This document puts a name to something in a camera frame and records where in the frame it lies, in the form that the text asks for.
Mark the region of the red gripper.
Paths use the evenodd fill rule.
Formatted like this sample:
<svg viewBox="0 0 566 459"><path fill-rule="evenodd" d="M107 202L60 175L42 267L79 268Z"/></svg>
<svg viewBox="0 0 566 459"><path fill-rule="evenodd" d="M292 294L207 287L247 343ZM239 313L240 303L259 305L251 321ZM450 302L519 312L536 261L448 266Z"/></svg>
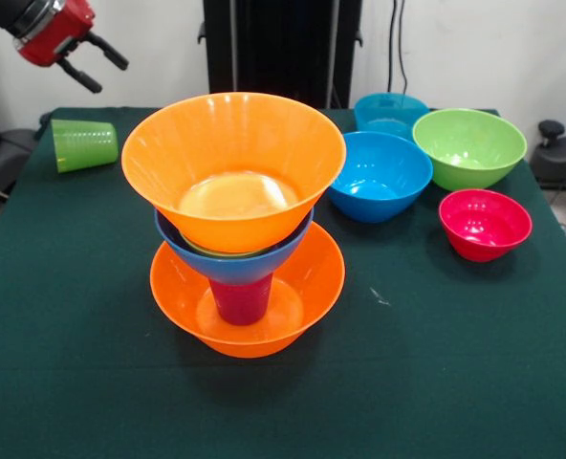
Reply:
<svg viewBox="0 0 566 459"><path fill-rule="evenodd" d="M95 13L88 1L32 1L12 25L13 45L26 60L40 67L57 65L72 79L93 94L102 86L67 59L68 48L85 37L101 49L104 56L120 70L129 61L102 37L90 32Z"/></svg>

